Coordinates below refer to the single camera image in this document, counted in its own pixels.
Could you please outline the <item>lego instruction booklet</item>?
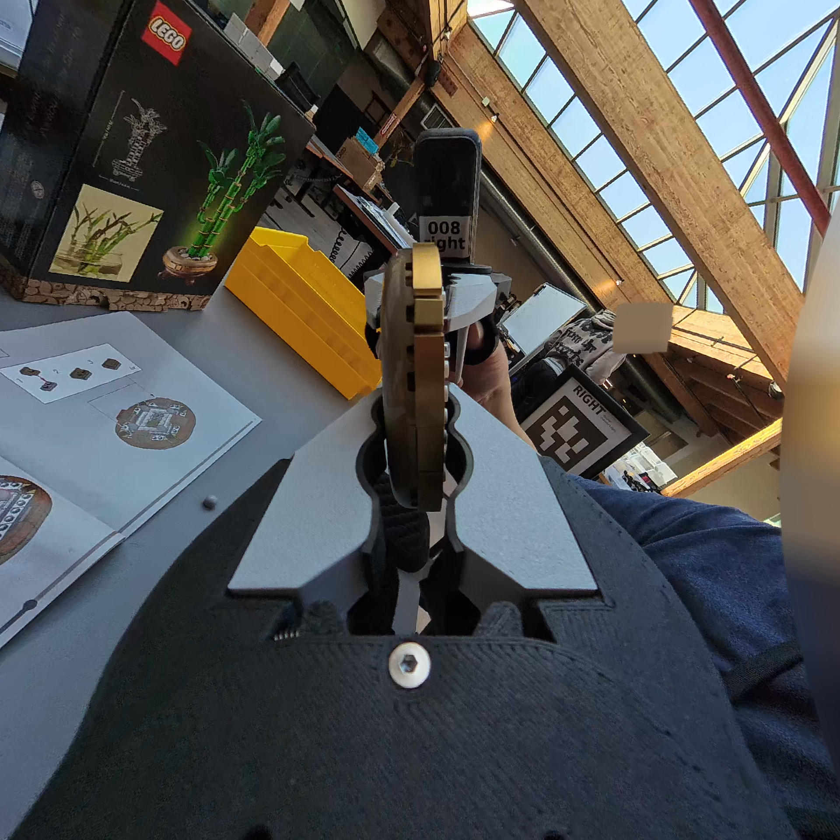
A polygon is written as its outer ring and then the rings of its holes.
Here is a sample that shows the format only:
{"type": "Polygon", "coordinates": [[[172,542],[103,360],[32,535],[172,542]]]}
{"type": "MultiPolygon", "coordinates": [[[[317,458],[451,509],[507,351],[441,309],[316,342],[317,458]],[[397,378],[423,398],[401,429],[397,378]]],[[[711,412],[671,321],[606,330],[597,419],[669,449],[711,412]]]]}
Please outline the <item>lego instruction booklet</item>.
{"type": "Polygon", "coordinates": [[[1,347],[4,646],[260,418],[127,312],[1,347]]]}

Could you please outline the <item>framed marker sign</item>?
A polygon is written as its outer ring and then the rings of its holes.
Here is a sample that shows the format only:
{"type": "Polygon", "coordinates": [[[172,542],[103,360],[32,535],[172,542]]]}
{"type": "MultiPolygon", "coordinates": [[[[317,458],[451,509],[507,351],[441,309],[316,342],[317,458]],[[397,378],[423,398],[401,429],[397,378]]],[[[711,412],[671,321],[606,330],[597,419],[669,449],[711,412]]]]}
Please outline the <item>framed marker sign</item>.
{"type": "Polygon", "coordinates": [[[538,391],[519,420],[538,453],[593,480],[648,436],[608,392],[571,366],[538,391]]]}

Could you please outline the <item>white whiteboard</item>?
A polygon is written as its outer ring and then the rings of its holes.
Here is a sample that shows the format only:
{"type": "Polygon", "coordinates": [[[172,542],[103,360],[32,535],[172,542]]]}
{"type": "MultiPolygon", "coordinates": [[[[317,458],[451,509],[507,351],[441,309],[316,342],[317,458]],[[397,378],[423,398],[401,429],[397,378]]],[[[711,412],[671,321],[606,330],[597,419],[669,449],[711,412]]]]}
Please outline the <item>white whiteboard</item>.
{"type": "Polygon", "coordinates": [[[500,323],[500,341],[507,348],[508,370],[518,372],[538,355],[567,324],[583,317],[588,305],[550,284],[543,284],[500,323]]]}

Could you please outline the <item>wooden roof beam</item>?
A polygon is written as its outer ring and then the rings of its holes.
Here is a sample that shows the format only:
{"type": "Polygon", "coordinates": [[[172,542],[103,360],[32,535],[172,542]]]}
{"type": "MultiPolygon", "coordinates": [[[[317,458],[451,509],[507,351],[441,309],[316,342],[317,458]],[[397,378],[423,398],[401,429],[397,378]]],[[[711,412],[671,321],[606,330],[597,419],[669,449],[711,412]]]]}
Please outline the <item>wooden roof beam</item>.
{"type": "Polygon", "coordinates": [[[804,295],[624,3],[517,9],[785,392],[804,295]]]}

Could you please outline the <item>person's right hand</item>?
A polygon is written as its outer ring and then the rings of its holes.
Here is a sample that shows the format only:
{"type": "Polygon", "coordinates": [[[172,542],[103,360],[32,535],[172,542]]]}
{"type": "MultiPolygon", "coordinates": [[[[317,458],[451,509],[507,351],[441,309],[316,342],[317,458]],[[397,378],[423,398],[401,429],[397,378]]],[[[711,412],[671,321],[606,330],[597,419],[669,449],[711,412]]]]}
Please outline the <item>person's right hand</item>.
{"type": "Polygon", "coordinates": [[[458,386],[502,425],[534,448],[513,409],[508,357],[503,345],[499,344],[479,364],[465,363],[458,386]]]}

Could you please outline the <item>gold round lego base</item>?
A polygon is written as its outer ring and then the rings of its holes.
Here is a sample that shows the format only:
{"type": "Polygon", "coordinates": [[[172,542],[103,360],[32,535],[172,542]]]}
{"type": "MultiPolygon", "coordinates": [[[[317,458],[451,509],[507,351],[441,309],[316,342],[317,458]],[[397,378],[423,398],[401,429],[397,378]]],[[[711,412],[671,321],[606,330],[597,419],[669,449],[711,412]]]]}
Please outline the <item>gold round lego base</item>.
{"type": "Polygon", "coordinates": [[[414,244],[388,262],[377,352],[392,490],[405,508],[440,509],[448,420],[445,291],[437,248],[414,244]]]}

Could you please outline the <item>cardboard box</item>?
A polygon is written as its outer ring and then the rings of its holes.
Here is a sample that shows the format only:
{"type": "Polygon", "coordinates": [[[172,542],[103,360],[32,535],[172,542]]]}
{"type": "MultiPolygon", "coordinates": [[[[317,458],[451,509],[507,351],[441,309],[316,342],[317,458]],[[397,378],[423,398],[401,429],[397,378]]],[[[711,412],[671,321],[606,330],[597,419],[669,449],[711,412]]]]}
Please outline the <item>cardboard box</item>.
{"type": "Polygon", "coordinates": [[[373,194],[382,183],[385,163],[379,154],[379,147],[363,128],[347,138],[340,146],[336,157],[350,173],[354,183],[364,192],[373,194]]]}

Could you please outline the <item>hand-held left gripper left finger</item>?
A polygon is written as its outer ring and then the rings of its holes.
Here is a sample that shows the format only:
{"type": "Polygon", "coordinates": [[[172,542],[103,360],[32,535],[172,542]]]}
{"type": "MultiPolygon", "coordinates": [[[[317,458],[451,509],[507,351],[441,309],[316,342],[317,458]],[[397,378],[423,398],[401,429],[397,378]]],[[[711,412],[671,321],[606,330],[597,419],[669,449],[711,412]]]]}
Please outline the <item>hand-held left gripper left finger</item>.
{"type": "Polygon", "coordinates": [[[351,632],[388,632],[384,472],[382,396],[370,394],[291,458],[227,593],[278,607],[267,632],[299,632],[322,603],[351,632]]]}

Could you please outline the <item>yellow plastic bin stack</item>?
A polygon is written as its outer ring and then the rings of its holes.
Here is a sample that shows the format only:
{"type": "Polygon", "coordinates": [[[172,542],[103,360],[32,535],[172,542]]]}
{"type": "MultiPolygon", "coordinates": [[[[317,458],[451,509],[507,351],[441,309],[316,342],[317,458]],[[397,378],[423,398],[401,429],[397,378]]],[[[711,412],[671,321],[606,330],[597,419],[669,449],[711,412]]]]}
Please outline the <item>yellow plastic bin stack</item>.
{"type": "Polygon", "coordinates": [[[306,236],[254,228],[225,287],[346,399],[381,383],[363,292],[306,236]]]}

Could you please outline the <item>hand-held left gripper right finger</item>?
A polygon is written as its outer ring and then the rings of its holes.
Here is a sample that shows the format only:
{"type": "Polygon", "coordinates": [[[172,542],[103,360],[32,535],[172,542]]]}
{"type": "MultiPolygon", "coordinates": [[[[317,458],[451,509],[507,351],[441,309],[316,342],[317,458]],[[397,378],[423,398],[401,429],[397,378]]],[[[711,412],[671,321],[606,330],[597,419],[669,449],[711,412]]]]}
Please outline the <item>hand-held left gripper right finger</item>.
{"type": "Polygon", "coordinates": [[[458,591],[482,613],[594,596],[590,565],[534,449],[456,385],[448,391],[445,534],[458,591]]]}

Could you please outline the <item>black lego set box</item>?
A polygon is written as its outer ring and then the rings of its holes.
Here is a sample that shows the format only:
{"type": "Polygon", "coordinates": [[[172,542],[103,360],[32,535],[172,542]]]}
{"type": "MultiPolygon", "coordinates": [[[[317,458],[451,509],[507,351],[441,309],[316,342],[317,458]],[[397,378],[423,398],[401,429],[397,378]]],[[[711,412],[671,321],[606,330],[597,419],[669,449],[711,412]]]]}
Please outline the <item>black lego set box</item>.
{"type": "Polygon", "coordinates": [[[203,310],[313,134],[202,5],[39,2],[2,127],[2,287],[203,310]]]}

